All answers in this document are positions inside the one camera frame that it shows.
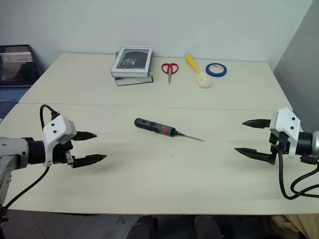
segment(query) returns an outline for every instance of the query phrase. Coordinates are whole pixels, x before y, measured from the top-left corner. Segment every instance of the book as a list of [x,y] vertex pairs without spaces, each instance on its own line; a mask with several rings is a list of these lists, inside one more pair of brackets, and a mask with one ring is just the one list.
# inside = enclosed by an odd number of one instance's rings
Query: book
[[115,77],[115,83],[117,86],[128,86],[128,85],[137,85],[137,84],[144,84],[144,83],[152,83],[153,76],[148,77]]
[[111,69],[116,77],[148,77],[152,46],[123,45]]

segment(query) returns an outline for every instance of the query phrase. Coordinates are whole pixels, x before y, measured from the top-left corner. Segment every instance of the red scissors handle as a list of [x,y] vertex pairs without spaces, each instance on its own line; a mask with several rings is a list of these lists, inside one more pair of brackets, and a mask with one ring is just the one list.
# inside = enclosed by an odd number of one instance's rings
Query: red scissors handle
[[178,65],[176,63],[164,63],[161,66],[161,70],[166,74],[175,74],[178,71]]

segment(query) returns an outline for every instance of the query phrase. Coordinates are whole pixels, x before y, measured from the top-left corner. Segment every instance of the cable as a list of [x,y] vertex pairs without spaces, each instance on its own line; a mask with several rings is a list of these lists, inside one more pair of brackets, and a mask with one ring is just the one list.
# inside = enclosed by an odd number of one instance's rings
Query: cable
[[41,121],[41,127],[42,127],[42,129],[44,128],[44,120],[43,120],[43,109],[44,108],[48,108],[50,111],[51,111],[51,113],[57,113],[54,109],[52,109],[50,106],[48,106],[48,105],[41,105],[41,107],[40,107],[40,121]]
[[[279,185],[280,185],[280,190],[283,194],[283,196],[286,198],[286,199],[289,199],[289,200],[292,200],[292,199],[295,199],[299,196],[305,196],[305,197],[314,197],[314,198],[319,198],[319,195],[315,195],[315,194],[306,194],[306,192],[312,190],[312,189],[315,189],[315,188],[319,188],[319,184],[315,184],[315,185],[312,185],[310,187],[307,187],[299,192],[293,190],[293,192],[295,193],[294,195],[292,196],[288,196],[287,193],[286,193],[286,190],[285,190],[285,186],[284,186],[284,176],[283,176],[283,171],[284,171],[284,163],[283,163],[283,152],[282,151],[278,151],[278,158],[279,158]],[[307,173],[299,178],[297,178],[291,185],[291,188],[293,189],[294,186],[299,183],[301,180],[315,174],[316,172],[310,172],[310,173]]]
[[7,210],[12,203],[14,203],[19,197],[21,197],[23,194],[25,194],[27,191],[29,191],[34,185],[36,185],[38,182],[41,181],[42,178],[44,178],[44,176],[47,174],[47,172],[49,171],[50,167],[47,167],[44,171],[44,173],[37,179],[34,181],[34,183],[32,183],[30,186],[28,186],[26,189],[24,189],[23,191],[21,191],[18,195],[16,195],[10,202],[8,202],[8,204],[5,206],[5,209]]
[[[310,173],[307,173],[303,176],[300,176],[299,178],[297,178],[290,186],[291,191],[293,191],[294,193],[298,193],[298,191],[295,190],[295,186],[297,183],[299,183],[300,181],[304,180],[305,178],[308,178],[316,173],[319,172],[319,162],[317,162],[317,168],[314,171],[311,171]],[[319,198],[319,195],[317,194],[307,194],[304,193],[302,196],[304,197],[313,197],[313,198]]]
[[[56,117],[57,115],[59,115],[59,113],[57,111],[55,111],[54,109],[52,109],[50,106],[48,105],[41,105],[40,107],[40,121],[41,121],[41,127],[42,130],[44,128],[44,120],[43,120],[43,109],[44,108],[48,108],[51,111],[51,115],[52,117]],[[10,202],[8,202],[8,204],[5,206],[5,211],[8,210],[8,208],[19,198],[21,197],[23,194],[25,194],[27,191],[29,191],[32,187],[34,187],[38,182],[40,182],[42,180],[42,178],[44,178],[44,176],[48,173],[50,167],[47,167],[44,171],[44,173],[42,173],[42,175],[35,180],[30,186],[28,186],[26,189],[24,189],[23,191],[21,191],[18,195],[16,195]]]

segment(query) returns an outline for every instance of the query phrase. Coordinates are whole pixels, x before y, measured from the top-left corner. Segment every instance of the computer screen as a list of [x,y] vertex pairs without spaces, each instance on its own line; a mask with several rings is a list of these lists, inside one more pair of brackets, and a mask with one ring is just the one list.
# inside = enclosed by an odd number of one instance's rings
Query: computer screen
[[25,87],[39,78],[28,45],[0,46],[0,87]]

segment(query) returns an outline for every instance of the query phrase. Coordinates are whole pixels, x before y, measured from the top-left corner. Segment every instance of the scissors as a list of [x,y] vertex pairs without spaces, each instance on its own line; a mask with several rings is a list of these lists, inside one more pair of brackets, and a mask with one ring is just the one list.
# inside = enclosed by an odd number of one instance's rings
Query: scissors
[[164,63],[161,66],[161,70],[168,75],[168,83],[170,84],[171,76],[178,71],[178,65],[176,63]]

